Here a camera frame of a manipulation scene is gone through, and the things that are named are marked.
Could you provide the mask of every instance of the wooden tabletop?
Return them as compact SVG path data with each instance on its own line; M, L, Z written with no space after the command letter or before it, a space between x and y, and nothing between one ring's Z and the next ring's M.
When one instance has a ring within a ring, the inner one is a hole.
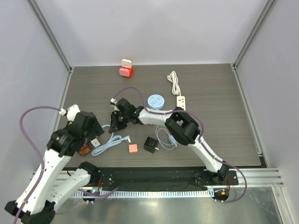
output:
M110 124L110 99L119 90L134 86L140 89L145 102L152 94L165 98L163 110L176 106L172 95L172 84L166 79L172 70L178 75L182 96L186 97L186 108L200 116L205 125L204 138L210 147L225 161L234 165L260 165L250 127L229 64L211 65L142 65L134 66L131 79L119 75L119 66L75 67L65 99L64 108L78 104L83 111L93 112L101 125ZM142 105L138 93L126 90L118 99L125 98L134 106ZM59 127L66 124L61 118ZM89 161L98 167L159 167L159 166L204 166L196 154L185 146L173 150L163 149L151 154L143 150L148 136L156 138L156 126L128 124L125 130L114 134L130 135L131 144L141 149L128 152L128 143L114 146L99 156L75 154L68 167L77 167ZM161 131L161 139L167 141ZM110 138L108 129L98 139L105 144Z

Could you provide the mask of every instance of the blue disc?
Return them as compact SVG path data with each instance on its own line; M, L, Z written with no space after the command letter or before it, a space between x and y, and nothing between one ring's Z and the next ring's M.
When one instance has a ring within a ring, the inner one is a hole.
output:
M158 94L151 95L148 98L148 106L150 109L158 109L161 110L164 107L165 100L162 96Z

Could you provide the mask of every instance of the white wall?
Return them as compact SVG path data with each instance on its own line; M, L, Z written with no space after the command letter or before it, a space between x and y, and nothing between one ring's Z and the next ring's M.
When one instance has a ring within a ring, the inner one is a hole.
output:
M232 63L266 0L37 0L72 66Z
M19 129L19 118L38 105L59 106L67 70L25 0L0 1L0 223L37 169L38 157ZM25 118L25 129L44 152L55 118L40 110Z
M268 162L278 167L292 213L299 211L299 1L278 0L239 72Z

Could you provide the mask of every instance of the white plug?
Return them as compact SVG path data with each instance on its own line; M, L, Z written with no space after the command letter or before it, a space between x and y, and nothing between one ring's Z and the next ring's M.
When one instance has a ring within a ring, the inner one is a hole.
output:
M128 59L122 59L121 65L124 68L130 69L132 67L132 62L130 60L128 60Z
M185 97L183 97L183 96L177 96L177 107L182 108L184 111L186 110Z

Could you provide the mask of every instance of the purple cable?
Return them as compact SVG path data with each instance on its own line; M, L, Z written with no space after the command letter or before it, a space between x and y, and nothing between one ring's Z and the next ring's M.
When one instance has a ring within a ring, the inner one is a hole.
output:
M14 222L13 224L16 224L17 221L18 221L18 217L21 213L21 211L23 210L24 206L25 206L25 203L26 201L30 198L30 196L32 195L32 193L34 192L34 190L36 189L37 185L39 184L39 182L41 181L42 177L43 177L43 170L45 168L45 162L43 160L43 155L42 153L38 150L37 146L33 143L33 141L31 140L31 138L28 136L27 132L25 131L24 129L24 125L23 125L23 119L25 117L25 115L27 113L29 113L30 111L34 111L34 110L37 110L37 109L52 109L52 110L56 110L56 111L60 111L60 109L58 108L55 108L55 107L52 107L52 106L37 106L37 107L32 107L28 110L26 110L20 117L20 121L19 121L19 126L20 126L20 129L21 129L21 132L22 134L24 135L25 139L27 140L27 142L33 147L33 149L35 150L36 154L38 155L38 157L40 158L41 160L41 164L42 164L42 169L41 169L41 172L38 176L38 179L36 181L36 183L33 185L31 191L28 193L28 195L25 197L24 199L24 202L21 204L17 214L15 215L15 218L14 218Z
M199 121L200 126L201 126L201 132L200 132L200 135L199 135L199 137L198 137L198 141L201 143L201 145L202 145L203 148L206 150L206 152L207 152L213 159L215 159L216 161L218 161L218 162L220 162L220 163L222 163L222 164L224 164L224 165L226 165L226 166L229 166L229 167L232 167L232 168L236 169L236 170L242 175L242 177L243 177L243 179L244 179L245 189L244 189L244 192L242 193L242 195L241 195L239 198L235 199L235 200L228 201L228 202L223 202L223 203L233 203L233 202L237 202L237 201L241 200L241 199L245 196L245 194L246 194L246 192L247 192L247 181L246 181L246 177L245 177L245 175L243 174L243 172L242 172L238 167L236 167L236 166L234 166L234 165L232 165L232 164L223 162L223 161L218 160L217 158L215 158L215 156L214 156L214 155L213 155L213 154L206 148L206 146L201 142L201 137L202 137L203 134L204 134L204 125L203 125L203 122L201 121L201 119L200 119L196 114L194 114L194 113L192 113L192 112L189 112L189 111L182 111L182 110L174 110L174 111L169 111L169 112L166 112L166 113L159 113L159 112L154 112L154 111L148 111L148 109L147 109L147 107L146 107L146 105L145 105L145 103L144 103L142 93L140 92L139 89L137 89L136 87L133 87L133 86L131 86L131 87L127 87L127 88L124 88L124 89L118 91L117 94L115 95L114 99L115 99L121 92L123 92L124 90L127 90L127 89L134 89L134 90L136 90L136 91L139 93L139 95L140 95L140 97L141 97L141 100L142 100L143 107L144 107L144 109L145 109L148 113L157 114L157 115L166 115L166 114L171 114L171 113L175 113L175 112L183 112L183 113L188 113L188 114L194 116L194 117Z
M84 192L85 194L87 195L90 195L90 196L94 196L94 197L103 197L101 199L98 199L96 201L94 201L93 203L97 203L97 202L101 202L105 199L107 199L110 195L112 195L114 192L116 192L118 190L118 188L115 188L113 189L112 191L110 191L108 194L105 194L105 195L98 195L98 194L93 194L93 193L89 193L85 190L82 190L82 189L79 189L78 191L81 191L81 192ZM73 211L74 209L78 208L78 207L81 207L82 205L84 205L86 203L80 203L80 204L77 204L75 205L74 207L72 207L71 209L67 210L67 211L64 211L64 212L56 212L56 215L64 215L66 213L69 213L70 211Z

